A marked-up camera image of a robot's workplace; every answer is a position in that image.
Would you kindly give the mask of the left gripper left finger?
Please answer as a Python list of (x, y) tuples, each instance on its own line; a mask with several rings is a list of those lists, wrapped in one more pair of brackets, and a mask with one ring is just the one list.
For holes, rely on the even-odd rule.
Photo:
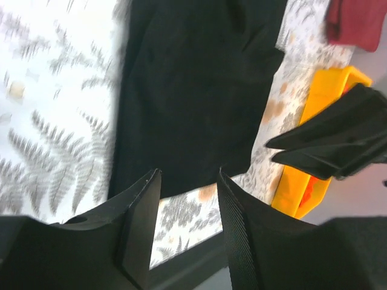
[(2, 289), (146, 289), (161, 190), (153, 170), (64, 224), (1, 217)]

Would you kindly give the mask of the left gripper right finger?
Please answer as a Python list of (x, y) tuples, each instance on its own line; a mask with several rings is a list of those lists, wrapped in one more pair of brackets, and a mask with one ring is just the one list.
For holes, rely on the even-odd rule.
[(233, 289), (385, 289), (386, 218), (320, 225), (281, 213), (225, 173), (218, 202)]

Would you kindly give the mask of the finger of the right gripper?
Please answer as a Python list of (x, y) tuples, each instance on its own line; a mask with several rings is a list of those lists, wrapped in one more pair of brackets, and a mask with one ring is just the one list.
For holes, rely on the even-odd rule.
[(362, 154), (361, 149), (293, 149), (272, 156), (272, 161), (322, 180), (342, 177), (342, 170)]
[(386, 132), (386, 96), (361, 83), (302, 125), (272, 138), (271, 149), (359, 143)]

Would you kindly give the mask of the black t-shirt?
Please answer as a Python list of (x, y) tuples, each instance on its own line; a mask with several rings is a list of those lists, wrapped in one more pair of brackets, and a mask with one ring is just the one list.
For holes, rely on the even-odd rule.
[(248, 171), (286, 6), (131, 2), (109, 197), (155, 169), (162, 198)]

